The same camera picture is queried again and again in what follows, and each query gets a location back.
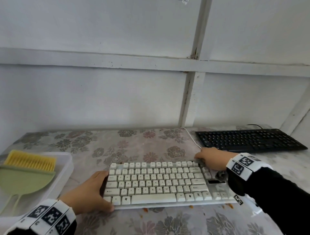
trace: keyboard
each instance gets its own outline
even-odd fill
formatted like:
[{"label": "keyboard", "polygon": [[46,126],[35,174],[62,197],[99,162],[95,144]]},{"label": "keyboard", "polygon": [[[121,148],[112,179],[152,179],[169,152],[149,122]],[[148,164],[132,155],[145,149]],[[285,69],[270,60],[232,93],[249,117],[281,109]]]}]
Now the keyboard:
[{"label": "keyboard", "polygon": [[308,149],[279,129],[239,131],[197,131],[196,135],[207,148],[235,153],[259,153]]},{"label": "keyboard", "polygon": [[225,182],[191,161],[112,163],[100,193],[116,210],[236,203]]}]

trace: hand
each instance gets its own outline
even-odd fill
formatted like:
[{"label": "hand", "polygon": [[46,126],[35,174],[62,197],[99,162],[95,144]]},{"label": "hand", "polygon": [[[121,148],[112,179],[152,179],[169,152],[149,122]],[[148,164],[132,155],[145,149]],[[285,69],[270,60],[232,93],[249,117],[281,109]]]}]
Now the hand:
[{"label": "hand", "polygon": [[201,158],[210,169],[224,171],[229,160],[237,155],[238,153],[222,151],[213,147],[202,148],[199,153],[196,153],[195,158]]},{"label": "hand", "polygon": [[112,212],[114,206],[99,195],[99,189],[108,171],[97,171],[83,184],[62,195],[59,200],[72,207],[76,215],[94,210]]}]

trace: person's left hand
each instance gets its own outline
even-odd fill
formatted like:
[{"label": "person's left hand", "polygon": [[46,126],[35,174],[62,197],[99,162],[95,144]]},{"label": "person's left hand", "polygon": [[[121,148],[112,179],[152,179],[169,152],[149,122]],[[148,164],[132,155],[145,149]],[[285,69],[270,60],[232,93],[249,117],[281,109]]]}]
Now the person's left hand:
[{"label": "person's left hand", "polygon": [[97,171],[83,184],[60,196],[76,215],[91,211],[114,211],[114,206],[99,195],[99,190],[108,171]]}]

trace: yellow brush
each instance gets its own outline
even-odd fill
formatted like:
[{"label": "yellow brush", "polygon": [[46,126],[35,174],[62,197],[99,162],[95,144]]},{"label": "yellow brush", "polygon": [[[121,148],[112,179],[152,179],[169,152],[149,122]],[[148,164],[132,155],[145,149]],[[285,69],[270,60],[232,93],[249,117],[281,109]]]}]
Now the yellow brush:
[{"label": "yellow brush", "polygon": [[54,157],[12,150],[0,166],[0,187],[10,195],[0,214],[14,195],[18,195],[18,198],[12,215],[22,195],[36,192],[51,182],[56,173],[55,165]]}]

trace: white cable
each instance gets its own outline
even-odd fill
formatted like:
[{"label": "white cable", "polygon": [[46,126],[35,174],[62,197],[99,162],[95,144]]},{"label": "white cable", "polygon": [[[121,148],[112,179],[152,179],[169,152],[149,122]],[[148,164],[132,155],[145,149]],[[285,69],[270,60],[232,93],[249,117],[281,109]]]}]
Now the white cable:
[{"label": "white cable", "polygon": [[194,141],[193,137],[192,137],[191,134],[188,132],[188,130],[187,130],[185,127],[181,127],[181,128],[183,128],[184,130],[186,130],[186,132],[189,134],[189,137],[191,137],[191,139],[193,140],[193,142],[195,143],[195,145],[197,145],[198,148],[201,149],[201,147]]}]

